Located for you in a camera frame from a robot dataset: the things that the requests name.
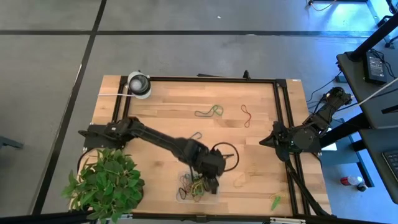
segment green rubber band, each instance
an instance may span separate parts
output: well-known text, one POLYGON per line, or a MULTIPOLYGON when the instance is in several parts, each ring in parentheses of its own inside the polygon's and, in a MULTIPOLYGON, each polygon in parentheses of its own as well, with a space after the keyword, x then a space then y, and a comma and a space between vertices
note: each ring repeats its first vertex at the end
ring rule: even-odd
POLYGON ((214 114, 221 116, 221 115, 223 115, 223 113, 224 113, 224 108, 222 106, 213 105, 210 108, 210 110, 207 112, 195 111, 195 116, 209 118, 209 117, 212 117, 214 114))

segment desk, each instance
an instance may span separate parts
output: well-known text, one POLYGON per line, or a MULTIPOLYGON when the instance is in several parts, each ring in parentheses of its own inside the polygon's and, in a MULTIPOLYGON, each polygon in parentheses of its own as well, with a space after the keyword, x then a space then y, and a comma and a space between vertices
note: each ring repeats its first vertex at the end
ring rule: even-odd
MULTIPOLYGON (((346 54, 337 55, 339 67, 347 79, 354 96, 358 102, 365 100, 368 96, 380 89, 379 86, 372 83, 366 83, 363 80, 364 71, 363 63, 352 62, 346 54)), ((392 77, 387 75, 387 82, 391 82, 392 77)), ((398 83, 394 83, 380 94, 390 91, 398 87, 398 83)), ((398 116, 396 113, 382 114, 381 110, 398 104, 398 92, 370 99, 361 104, 362 113, 351 118, 345 124, 338 126, 321 138, 321 146, 325 147, 331 143, 367 128, 396 128, 398 127, 398 116)))
MULTIPOLYGON (((104 76, 99 92, 117 93, 120 80, 120 76, 104 76)), ((240 162, 235 170, 220 177, 219 203, 181 203, 176 200, 179 184, 177 174, 180 171, 188 171, 188 167, 174 158, 169 151, 135 139, 127 144, 124 153, 132 155, 146 185, 144 198, 134 213, 292 216, 289 197, 283 198, 279 206, 271 211, 271 195, 280 191, 289 194, 287 175, 285 165, 278 160, 274 149, 258 145, 260 140, 270 134, 272 123, 277 120, 272 85, 163 81, 154 81, 151 85, 152 93, 148 99, 130 99, 130 107, 126 111, 128 116, 137 116, 145 125, 173 137, 189 138, 193 133, 200 131, 203 137, 199 141, 209 147, 221 141, 230 142, 238 149, 240 162), (200 118, 194 115, 194 111, 208 111, 214 104, 224 108, 222 116, 200 118), (248 128, 244 127, 248 115, 241 111, 243 104, 252 114, 248 128), (244 182, 242 187, 234 186, 236 179, 244 182)), ((287 86, 294 123, 301 124, 308 116, 301 81, 287 80, 287 86)), ((121 98, 119 118, 123 115, 125 100, 125 97, 121 98)), ((115 101, 116 96, 100 96, 96 102, 92 122, 110 122, 115 101)), ((283 105, 284 103, 284 121, 288 125, 283 105)), ((81 161, 89 158, 89 162, 95 162, 95 155, 96 153, 91 151, 81 161)), ((306 186, 323 209, 330 212, 320 163, 311 154, 306 153, 301 154, 301 161, 306 186)), ((234 163, 235 159, 228 159, 226 166, 234 163)), ((298 209, 303 212, 300 191, 295 188, 295 192, 298 209)))
POLYGON ((394 203, 398 204, 398 181, 396 181, 387 162, 382 156, 382 152, 395 150, 398 148, 397 136, 398 128, 391 129, 366 129, 360 130, 363 148, 366 148, 372 158, 381 179, 389 192, 394 203))

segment black metal frame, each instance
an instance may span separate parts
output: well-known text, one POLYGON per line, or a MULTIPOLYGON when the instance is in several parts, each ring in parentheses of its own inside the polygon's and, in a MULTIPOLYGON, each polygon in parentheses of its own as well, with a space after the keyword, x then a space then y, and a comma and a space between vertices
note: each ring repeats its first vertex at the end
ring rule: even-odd
MULTIPOLYGON (((280 96, 279 96, 279 87, 281 87, 283 96, 284 96, 284 102, 285 102, 289 126, 294 125, 293 114, 292 114, 292 110, 290 107, 289 92, 287 91, 287 84, 286 84, 286 80, 284 80, 284 79, 251 78, 249 76, 249 73, 247 71, 245 71, 242 78, 225 78, 225 77, 216 77, 213 75, 198 74, 198 77, 150 77, 150 81, 152 81, 152 82, 222 82, 222 83, 268 83, 268 84, 272 84, 273 89, 274 89, 275 106, 276 106, 276 110, 277 110, 278 121, 284 122, 284 119, 282 116, 282 107, 280 104, 280 96)), ((130 110, 130 107, 131 107, 130 99, 131 98, 128 97, 126 99, 126 103, 124 104, 123 118, 125 118, 127 116, 128 111, 130 110)), ((119 108, 119 107, 120 107, 120 101, 116 101, 115 108, 119 108)), ((299 154, 295 154, 294 159, 295 159, 297 173, 298 173, 301 181, 304 183, 303 169, 302 169, 299 154)), ((285 165, 285 168, 286 168, 287 182, 288 182, 288 187, 289 187, 290 203, 292 206, 292 213, 294 215, 296 215, 296 214, 299 214, 299 210, 298 210, 297 199, 296 199, 296 195, 295 195, 294 181, 293 181, 292 177, 289 175, 289 173, 287 172, 287 165, 285 165)), ((303 201, 304 214, 310 215, 310 207, 309 207, 307 199, 304 197, 304 195, 302 195, 302 201, 303 201)))

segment small green object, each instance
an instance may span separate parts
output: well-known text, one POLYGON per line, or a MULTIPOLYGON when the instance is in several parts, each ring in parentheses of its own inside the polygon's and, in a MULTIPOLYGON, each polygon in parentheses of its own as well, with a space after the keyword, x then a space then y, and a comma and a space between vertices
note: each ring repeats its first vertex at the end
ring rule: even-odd
POLYGON ((278 204, 279 204, 281 198, 282 198, 281 196, 276 196, 276 198, 275 198, 275 200, 274 200, 274 203, 272 203, 271 211, 274 211, 274 209, 276 208, 276 206, 278 206, 278 204))
POLYGON ((209 111, 207 112, 201 112, 201 111, 195 111, 195 116, 199 116, 199 117, 205 117, 205 118, 209 118, 212 117, 214 114, 217 114, 218 116, 223 115, 224 113, 224 108, 220 105, 213 105, 209 111))

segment wire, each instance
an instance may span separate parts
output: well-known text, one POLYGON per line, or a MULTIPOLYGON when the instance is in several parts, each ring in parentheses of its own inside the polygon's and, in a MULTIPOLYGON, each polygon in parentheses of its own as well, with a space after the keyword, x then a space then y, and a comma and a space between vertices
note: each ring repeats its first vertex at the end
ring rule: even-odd
POLYGON ((311 93, 311 98, 310 98, 309 100, 307 100, 306 102, 311 101, 311 100, 312 100, 312 96, 313 96, 313 94, 314 94, 316 91, 319 91, 319 90, 321 90, 322 88, 324 88, 325 86, 329 85, 329 84, 330 84, 331 82, 333 82, 333 81, 335 80, 335 78, 336 78, 338 75, 340 75, 340 74, 341 74, 341 71, 340 71, 332 80, 330 80, 330 82, 324 84, 321 88, 319 88, 319 89, 313 91, 313 92, 311 93))
POLYGON ((249 119, 244 123, 244 127, 248 128, 248 127, 250 127, 251 113, 248 112, 246 105, 242 105, 241 110, 243 111, 243 113, 247 113, 249 115, 249 119))
POLYGON ((214 114, 217 114, 218 116, 223 115, 224 113, 224 108, 220 105, 213 105, 209 111, 207 112, 201 112, 201 111, 195 111, 194 115, 198 116, 198 117, 204 117, 204 118, 209 118, 212 117, 214 114))
POLYGON ((342 108, 342 109, 340 109, 340 110, 337 110, 337 111, 345 110, 345 109, 347 109, 347 108, 351 108, 352 106, 361 106, 363 103, 365 103, 366 101, 370 100, 370 99, 373 98, 376 94, 380 93, 380 91, 383 91, 385 88, 391 86, 391 85, 392 85, 394 82, 396 82, 396 81, 398 81, 398 78, 394 79, 393 81, 391 81, 391 82, 388 83, 387 85, 383 86, 382 88, 380 88, 380 90, 375 91, 372 95, 368 96, 365 100, 363 100, 363 101, 361 101, 361 102, 359 102, 359 103, 353 104, 353 105, 349 105, 349 106, 347 106, 347 107, 345 107, 345 108, 342 108))
POLYGON ((213 150, 213 149, 215 150, 216 146, 219 146, 219 145, 222 145, 222 144, 231 146, 231 147, 235 150, 235 152, 236 152, 236 163, 235 163, 235 165, 232 166, 232 167, 229 168, 229 169, 225 169, 225 170, 224 170, 224 172, 228 172, 228 171, 231 171, 231 170, 235 169, 235 168, 238 166, 238 164, 239 164, 239 153, 238 153, 238 150, 236 149, 236 147, 235 147, 234 145, 232 145, 231 143, 228 143, 228 142, 219 142, 219 143, 215 144, 215 145, 211 148, 211 150, 213 150))
POLYGON ((323 11, 323 10, 329 8, 329 7, 330 7, 332 4, 334 4, 336 1, 337 1, 337 0, 334 0, 332 3, 330 3, 327 7, 324 7, 323 9, 317 9, 317 8, 313 5, 313 3, 310 3, 310 6, 312 6, 312 7, 314 8, 314 10, 320 12, 320 11, 323 11))
POLYGON ((98 96, 135 96, 130 94, 122 94, 122 93, 100 93, 98 96))
POLYGON ((79 160, 77 160, 77 172, 79 173, 79 169, 80 169, 80 163, 81 163, 81 160, 83 159, 83 157, 85 156, 85 155, 87 155, 87 153, 89 153, 91 150, 93 150, 94 148, 91 148, 91 149, 87 149, 87 151, 85 151, 80 157, 79 157, 79 160))
MULTIPOLYGON (((372 97, 371 99, 375 99, 375 98, 377 98, 377 97, 387 95, 387 94, 392 93, 392 92, 395 92, 395 91, 397 91, 397 90, 398 90, 398 88, 395 88, 395 89, 390 90, 390 91, 387 91, 387 92, 385 92, 385 93, 378 94, 377 96, 374 96, 374 97, 372 97)), ((350 107, 352 107, 352 106, 355 106, 355 105, 357 105, 357 104, 358 104, 358 103, 353 103, 352 105, 346 106, 346 107, 344 107, 344 108, 342 108, 342 109, 340 109, 340 110, 337 110, 337 111, 345 110, 345 109, 350 108, 350 107)))
POLYGON ((318 109, 319 104, 321 103, 321 100, 318 102, 317 106, 316 106, 315 109, 313 110, 313 112, 312 112, 313 114, 317 112, 317 109, 318 109))

